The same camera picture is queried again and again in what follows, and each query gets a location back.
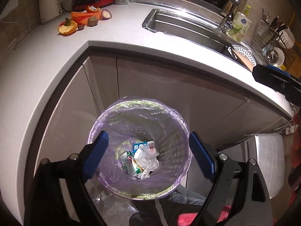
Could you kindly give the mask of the white paper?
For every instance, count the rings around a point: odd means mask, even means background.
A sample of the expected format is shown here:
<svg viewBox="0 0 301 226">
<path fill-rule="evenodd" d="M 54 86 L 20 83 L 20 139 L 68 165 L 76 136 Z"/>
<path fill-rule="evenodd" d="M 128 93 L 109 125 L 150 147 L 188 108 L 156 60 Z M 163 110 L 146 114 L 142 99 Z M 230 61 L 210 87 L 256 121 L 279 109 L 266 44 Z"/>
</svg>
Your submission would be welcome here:
<svg viewBox="0 0 301 226">
<path fill-rule="evenodd" d="M 157 152 L 156 145 L 153 150 L 144 148 L 143 150 L 139 149 L 135 154 L 133 154 L 136 165 L 142 169 L 142 171 L 137 174 L 137 178 L 141 180 L 149 178 L 151 173 L 159 168 L 160 164 L 157 159 L 158 156 L 159 153 Z"/>
</svg>

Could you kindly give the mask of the crushed drink can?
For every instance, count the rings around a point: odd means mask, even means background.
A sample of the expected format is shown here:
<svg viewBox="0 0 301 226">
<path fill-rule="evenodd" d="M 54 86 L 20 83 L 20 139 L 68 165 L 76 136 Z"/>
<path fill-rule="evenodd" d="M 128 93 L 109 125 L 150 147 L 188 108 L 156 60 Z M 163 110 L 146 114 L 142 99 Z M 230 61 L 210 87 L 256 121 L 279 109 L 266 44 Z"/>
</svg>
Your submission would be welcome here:
<svg viewBox="0 0 301 226">
<path fill-rule="evenodd" d="M 121 167 L 122 169 L 131 176 L 135 176 L 136 175 L 136 169 L 133 166 L 132 163 L 132 158 L 133 158 L 133 154 L 131 151 L 125 151 L 123 152 L 120 157 L 119 157 L 119 161 L 121 163 Z"/>
</svg>

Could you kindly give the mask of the blue white carton box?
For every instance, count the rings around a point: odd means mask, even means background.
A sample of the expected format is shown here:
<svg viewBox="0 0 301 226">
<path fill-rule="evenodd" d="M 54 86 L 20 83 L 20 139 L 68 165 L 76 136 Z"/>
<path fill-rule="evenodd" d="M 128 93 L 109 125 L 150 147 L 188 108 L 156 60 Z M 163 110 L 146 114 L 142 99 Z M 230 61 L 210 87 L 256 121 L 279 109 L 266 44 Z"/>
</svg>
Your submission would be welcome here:
<svg viewBox="0 0 301 226">
<path fill-rule="evenodd" d="M 132 145 L 132 148 L 133 148 L 133 154 L 135 154 L 139 149 L 143 150 L 144 148 L 148 148 L 149 150 L 153 150 L 155 148 L 155 142 L 148 141 L 148 142 L 134 143 Z"/>
</svg>

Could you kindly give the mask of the purple-lined trash bin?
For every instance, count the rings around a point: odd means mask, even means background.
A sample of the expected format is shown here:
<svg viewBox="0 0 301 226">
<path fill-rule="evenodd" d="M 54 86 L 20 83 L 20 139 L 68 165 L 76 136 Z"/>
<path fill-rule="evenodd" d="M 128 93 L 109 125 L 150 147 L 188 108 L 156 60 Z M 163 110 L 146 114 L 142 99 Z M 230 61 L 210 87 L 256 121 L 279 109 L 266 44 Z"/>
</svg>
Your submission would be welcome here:
<svg viewBox="0 0 301 226">
<path fill-rule="evenodd" d="M 127 199 L 161 199 L 189 169 L 189 129 L 177 110 L 149 98 L 124 98 L 92 126 L 88 142 L 106 132 L 109 144 L 96 169 L 99 183 Z"/>
</svg>

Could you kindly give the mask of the wooden cutting board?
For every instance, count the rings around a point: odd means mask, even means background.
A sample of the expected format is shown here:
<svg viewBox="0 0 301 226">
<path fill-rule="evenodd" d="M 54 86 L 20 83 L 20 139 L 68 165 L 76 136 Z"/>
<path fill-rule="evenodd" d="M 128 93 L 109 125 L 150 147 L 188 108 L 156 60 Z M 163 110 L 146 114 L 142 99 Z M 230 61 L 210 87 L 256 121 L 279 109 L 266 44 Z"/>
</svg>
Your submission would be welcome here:
<svg viewBox="0 0 301 226">
<path fill-rule="evenodd" d="M 247 59 L 247 57 L 245 57 L 244 55 L 240 54 L 240 52 L 237 52 L 235 49 L 231 48 L 232 50 L 232 54 L 243 64 L 246 66 L 246 68 L 252 72 L 254 65 L 253 63 Z"/>
</svg>

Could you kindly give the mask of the white perforated plate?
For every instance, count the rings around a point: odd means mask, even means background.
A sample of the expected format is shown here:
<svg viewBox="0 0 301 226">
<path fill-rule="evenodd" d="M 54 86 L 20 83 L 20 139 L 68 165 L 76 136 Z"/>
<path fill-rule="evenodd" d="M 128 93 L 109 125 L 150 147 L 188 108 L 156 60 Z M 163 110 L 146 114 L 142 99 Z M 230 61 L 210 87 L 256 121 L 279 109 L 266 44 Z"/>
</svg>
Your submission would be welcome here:
<svg viewBox="0 0 301 226">
<path fill-rule="evenodd" d="M 249 59 L 251 61 L 251 63 L 253 64 L 253 66 L 256 66 L 256 64 L 257 64 L 256 60 L 255 60 L 254 56 L 251 54 L 251 52 L 247 48 L 245 48 L 245 47 L 243 47 L 241 45 L 238 45 L 238 44 L 232 44 L 232 47 L 238 53 L 240 53 L 241 55 L 243 55 L 247 59 Z"/>
</svg>

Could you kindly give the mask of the green dish soap bottle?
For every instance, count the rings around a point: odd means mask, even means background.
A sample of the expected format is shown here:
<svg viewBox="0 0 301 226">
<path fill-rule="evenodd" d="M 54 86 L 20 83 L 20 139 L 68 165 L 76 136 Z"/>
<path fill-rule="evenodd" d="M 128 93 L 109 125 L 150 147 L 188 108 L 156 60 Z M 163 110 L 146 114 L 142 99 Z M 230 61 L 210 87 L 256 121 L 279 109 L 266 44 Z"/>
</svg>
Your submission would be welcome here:
<svg viewBox="0 0 301 226">
<path fill-rule="evenodd" d="M 237 12 L 234 20 L 233 20 L 233 27 L 229 30 L 228 35 L 240 42 L 249 29 L 252 21 L 249 19 L 249 11 L 251 9 L 250 5 L 246 5 L 243 12 Z"/>
</svg>

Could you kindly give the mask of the stainless steel sink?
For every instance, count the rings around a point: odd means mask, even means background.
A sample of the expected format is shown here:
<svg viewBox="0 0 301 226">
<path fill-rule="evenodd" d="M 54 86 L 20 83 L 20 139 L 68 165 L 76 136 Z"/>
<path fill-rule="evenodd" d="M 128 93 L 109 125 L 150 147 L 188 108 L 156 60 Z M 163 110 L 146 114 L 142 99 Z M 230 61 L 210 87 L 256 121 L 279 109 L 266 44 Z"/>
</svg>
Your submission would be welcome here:
<svg viewBox="0 0 301 226">
<path fill-rule="evenodd" d="M 237 42 L 219 30 L 219 24 L 183 10 L 152 9 L 142 23 L 151 32 L 178 36 L 223 54 Z"/>
</svg>

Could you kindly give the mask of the chrome faucet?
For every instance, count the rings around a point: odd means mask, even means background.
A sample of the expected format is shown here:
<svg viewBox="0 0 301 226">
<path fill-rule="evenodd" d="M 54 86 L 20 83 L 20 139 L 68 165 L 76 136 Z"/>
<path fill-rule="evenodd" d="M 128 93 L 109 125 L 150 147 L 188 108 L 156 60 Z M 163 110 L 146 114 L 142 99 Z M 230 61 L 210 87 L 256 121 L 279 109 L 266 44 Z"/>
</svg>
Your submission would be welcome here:
<svg viewBox="0 0 301 226">
<path fill-rule="evenodd" d="M 219 24 L 219 30 L 226 34 L 233 28 L 233 20 L 235 17 L 235 9 L 240 6 L 240 0 L 229 0 L 230 10 L 226 12 L 226 17 Z"/>
</svg>

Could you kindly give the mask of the small brown nut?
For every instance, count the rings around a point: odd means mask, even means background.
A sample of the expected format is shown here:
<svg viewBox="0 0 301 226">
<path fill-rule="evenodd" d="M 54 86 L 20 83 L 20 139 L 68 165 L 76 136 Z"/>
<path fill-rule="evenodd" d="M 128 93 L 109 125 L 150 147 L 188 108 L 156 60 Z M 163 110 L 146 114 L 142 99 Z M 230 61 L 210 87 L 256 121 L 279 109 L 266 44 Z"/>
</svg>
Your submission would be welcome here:
<svg viewBox="0 0 301 226">
<path fill-rule="evenodd" d="M 84 24 L 79 24 L 78 25 L 78 30 L 83 30 L 85 28 L 85 25 Z"/>
</svg>

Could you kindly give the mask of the brown kiwi fruit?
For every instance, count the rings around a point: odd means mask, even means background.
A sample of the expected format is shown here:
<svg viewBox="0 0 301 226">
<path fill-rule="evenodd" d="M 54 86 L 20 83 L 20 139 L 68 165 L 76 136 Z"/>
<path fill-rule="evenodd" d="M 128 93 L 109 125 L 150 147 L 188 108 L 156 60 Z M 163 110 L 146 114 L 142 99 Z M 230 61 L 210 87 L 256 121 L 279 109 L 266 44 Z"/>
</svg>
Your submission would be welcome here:
<svg viewBox="0 0 301 226">
<path fill-rule="evenodd" d="M 98 24 L 98 17 L 97 16 L 91 16 L 88 18 L 88 21 L 87 21 L 87 25 L 89 27 L 93 27 L 93 26 L 96 26 Z"/>
</svg>

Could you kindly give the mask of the halved purple onion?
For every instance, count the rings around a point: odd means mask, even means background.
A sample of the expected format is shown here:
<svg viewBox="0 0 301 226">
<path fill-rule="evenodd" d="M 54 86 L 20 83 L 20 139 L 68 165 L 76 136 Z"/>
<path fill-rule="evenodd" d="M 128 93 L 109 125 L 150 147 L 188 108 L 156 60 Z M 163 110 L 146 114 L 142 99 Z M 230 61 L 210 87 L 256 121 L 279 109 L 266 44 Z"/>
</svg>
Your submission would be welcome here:
<svg viewBox="0 0 301 226">
<path fill-rule="evenodd" d="M 108 20 L 108 19 L 111 19 L 111 18 L 112 18 L 112 14 L 109 10 L 103 9 L 101 11 L 101 19 L 102 20 Z"/>
</svg>

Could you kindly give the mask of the white electric kettle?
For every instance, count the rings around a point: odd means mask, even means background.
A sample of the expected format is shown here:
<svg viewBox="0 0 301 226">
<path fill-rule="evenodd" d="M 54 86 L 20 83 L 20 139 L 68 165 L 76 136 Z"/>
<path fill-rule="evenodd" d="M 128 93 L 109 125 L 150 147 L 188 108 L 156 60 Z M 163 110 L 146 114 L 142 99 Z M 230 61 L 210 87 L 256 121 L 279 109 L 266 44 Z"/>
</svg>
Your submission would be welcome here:
<svg viewBox="0 0 301 226">
<path fill-rule="evenodd" d="M 62 0 L 39 0 L 39 13 L 42 24 L 54 21 L 62 14 Z"/>
</svg>

